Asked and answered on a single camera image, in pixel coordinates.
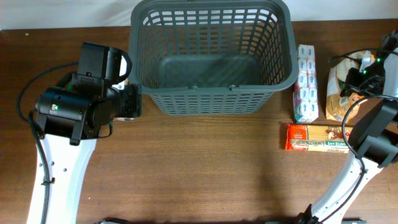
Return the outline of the orange brown snack bag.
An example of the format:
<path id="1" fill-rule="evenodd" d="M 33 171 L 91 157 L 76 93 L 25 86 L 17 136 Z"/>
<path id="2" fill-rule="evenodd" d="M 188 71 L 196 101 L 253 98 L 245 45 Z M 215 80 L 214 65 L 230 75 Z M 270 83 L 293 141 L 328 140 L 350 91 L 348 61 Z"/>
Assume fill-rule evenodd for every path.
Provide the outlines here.
<path id="1" fill-rule="evenodd" d="M 348 96 L 340 96 L 344 88 L 349 69 L 358 68 L 362 72 L 366 65 L 375 61 L 370 51 L 356 52 L 344 58 L 330 69 L 326 93 L 326 118 L 334 121 L 342 121 L 347 110 L 363 96 L 350 93 Z"/>

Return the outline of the Kleenex tissue multipack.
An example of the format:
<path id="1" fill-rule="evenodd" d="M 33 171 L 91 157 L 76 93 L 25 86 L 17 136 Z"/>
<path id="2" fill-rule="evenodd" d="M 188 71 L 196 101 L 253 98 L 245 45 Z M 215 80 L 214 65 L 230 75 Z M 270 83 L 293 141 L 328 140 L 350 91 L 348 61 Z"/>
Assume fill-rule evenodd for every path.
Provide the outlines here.
<path id="1" fill-rule="evenodd" d="M 297 51 L 298 77 L 294 86 L 294 120 L 309 124 L 318 118 L 318 88 L 315 48 L 300 44 Z"/>

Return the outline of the grey plastic laundry basket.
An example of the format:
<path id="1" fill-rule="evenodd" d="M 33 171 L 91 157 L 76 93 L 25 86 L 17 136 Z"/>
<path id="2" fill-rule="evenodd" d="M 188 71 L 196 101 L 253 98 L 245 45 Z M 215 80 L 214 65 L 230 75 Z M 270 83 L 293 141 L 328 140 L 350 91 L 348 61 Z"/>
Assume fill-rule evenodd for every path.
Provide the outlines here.
<path id="1" fill-rule="evenodd" d="M 129 56 L 129 81 L 174 116 L 254 113 L 299 74 L 281 0 L 141 1 Z"/>

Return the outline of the San Remo spaghetti packet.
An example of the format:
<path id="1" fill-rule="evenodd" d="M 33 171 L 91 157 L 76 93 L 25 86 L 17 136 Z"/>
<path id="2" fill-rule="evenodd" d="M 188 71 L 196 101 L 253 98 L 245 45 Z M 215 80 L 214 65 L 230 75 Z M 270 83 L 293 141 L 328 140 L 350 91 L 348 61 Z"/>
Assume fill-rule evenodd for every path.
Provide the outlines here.
<path id="1" fill-rule="evenodd" d="M 288 124 L 286 151 L 316 151 L 347 153 L 343 137 L 349 139 L 352 127 Z"/>

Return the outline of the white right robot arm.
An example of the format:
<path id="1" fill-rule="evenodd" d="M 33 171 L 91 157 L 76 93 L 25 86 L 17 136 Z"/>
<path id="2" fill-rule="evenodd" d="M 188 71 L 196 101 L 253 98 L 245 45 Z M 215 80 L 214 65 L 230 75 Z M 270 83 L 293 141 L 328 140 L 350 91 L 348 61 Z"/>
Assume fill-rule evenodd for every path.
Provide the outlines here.
<path id="1" fill-rule="evenodd" d="M 338 79 L 338 94 L 342 97 L 357 94 L 360 100 L 348 108 L 341 127 L 359 104 L 372 98 L 379 103 L 343 136 L 348 155 L 342 170 L 328 190 L 294 223 L 342 223 L 346 211 L 365 185 L 383 168 L 397 162 L 397 134 L 387 129 L 397 121 L 397 31 L 385 35 L 378 48 L 363 49 L 366 55 L 375 52 L 375 59 L 365 62 L 352 52 L 343 54 L 355 66 L 334 71 Z"/>

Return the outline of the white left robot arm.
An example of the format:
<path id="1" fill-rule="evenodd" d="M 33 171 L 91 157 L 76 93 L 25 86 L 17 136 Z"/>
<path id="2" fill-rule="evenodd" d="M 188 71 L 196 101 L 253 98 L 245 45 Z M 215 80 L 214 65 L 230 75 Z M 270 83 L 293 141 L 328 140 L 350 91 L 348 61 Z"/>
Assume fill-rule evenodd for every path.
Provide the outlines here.
<path id="1" fill-rule="evenodd" d="M 127 52 L 85 42 L 77 70 L 40 95 L 28 122 L 37 147 L 28 223 L 75 223 L 86 168 L 104 126 L 141 115 Z"/>

